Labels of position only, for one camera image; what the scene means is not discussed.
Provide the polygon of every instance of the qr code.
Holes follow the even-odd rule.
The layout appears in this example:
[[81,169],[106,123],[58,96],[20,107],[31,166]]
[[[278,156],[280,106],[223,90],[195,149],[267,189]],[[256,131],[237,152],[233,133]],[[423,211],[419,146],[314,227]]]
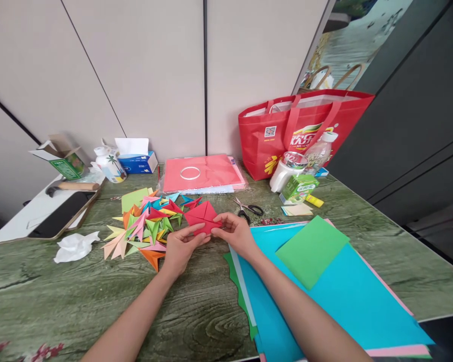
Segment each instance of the qr code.
[[273,137],[273,136],[275,136],[275,131],[276,130],[277,130],[277,126],[265,127],[265,137]]

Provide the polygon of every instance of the table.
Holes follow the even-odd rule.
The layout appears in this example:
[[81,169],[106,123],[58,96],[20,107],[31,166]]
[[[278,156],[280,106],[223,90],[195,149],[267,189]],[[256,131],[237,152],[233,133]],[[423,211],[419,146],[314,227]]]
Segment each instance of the table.
[[[155,173],[130,175],[118,185],[106,183],[75,232],[87,235],[99,230],[105,238],[110,233],[106,225],[121,225],[111,219],[120,216],[121,201],[111,198],[154,188],[157,181]],[[245,204],[261,206],[264,217],[281,217],[284,222],[313,218],[283,216],[268,180],[255,182],[248,177],[248,181],[249,188],[241,194],[204,198],[219,213],[238,211],[233,202],[238,196]],[[453,314],[453,268],[448,263],[331,175],[319,181],[314,196],[325,204],[314,214],[329,218],[350,237],[418,320]],[[258,217],[250,216],[252,225],[260,225]],[[94,244],[81,260],[55,264],[57,241],[0,244],[0,342],[11,341],[0,352],[0,361],[16,360],[43,343],[64,343],[54,362],[79,360],[156,274],[138,253],[104,261],[100,249],[104,242]],[[194,252],[166,297],[139,361],[228,361],[257,355],[223,259],[228,251],[225,242],[213,239]]]

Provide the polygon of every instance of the white bottle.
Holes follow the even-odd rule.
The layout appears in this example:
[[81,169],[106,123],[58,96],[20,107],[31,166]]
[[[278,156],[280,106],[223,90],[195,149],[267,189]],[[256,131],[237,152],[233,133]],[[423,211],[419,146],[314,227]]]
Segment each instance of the white bottle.
[[304,155],[297,152],[286,152],[278,162],[277,168],[270,179],[272,192],[281,192],[292,175],[301,174],[307,165]]
[[96,164],[107,179],[113,184],[119,184],[126,179],[126,171],[122,168],[117,157],[111,149],[106,146],[94,148],[97,155]]
[[338,134],[334,132],[324,132],[319,142],[307,149],[305,156],[308,163],[304,174],[315,176],[317,171],[324,166],[331,155],[332,142],[336,140],[337,136]]

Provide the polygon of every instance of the plastic bag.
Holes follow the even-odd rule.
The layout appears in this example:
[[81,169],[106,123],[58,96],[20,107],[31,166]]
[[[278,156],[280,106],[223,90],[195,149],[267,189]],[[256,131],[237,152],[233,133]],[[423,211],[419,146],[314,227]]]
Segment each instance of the plastic bag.
[[227,155],[173,158],[165,163],[160,193],[183,195],[227,194],[248,187],[235,159]]

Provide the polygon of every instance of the lid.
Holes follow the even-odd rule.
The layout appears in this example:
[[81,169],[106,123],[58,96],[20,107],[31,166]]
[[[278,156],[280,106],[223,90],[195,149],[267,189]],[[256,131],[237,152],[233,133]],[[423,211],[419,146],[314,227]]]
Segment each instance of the lid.
[[324,132],[324,134],[321,137],[321,141],[334,142],[336,140],[337,136],[339,136],[339,135],[335,132]]
[[98,156],[105,156],[105,155],[109,154],[111,152],[111,150],[109,149],[109,147],[100,146],[100,147],[94,148],[94,152]]
[[289,151],[283,154],[282,163],[290,168],[303,169],[307,166],[307,158],[303,154]]

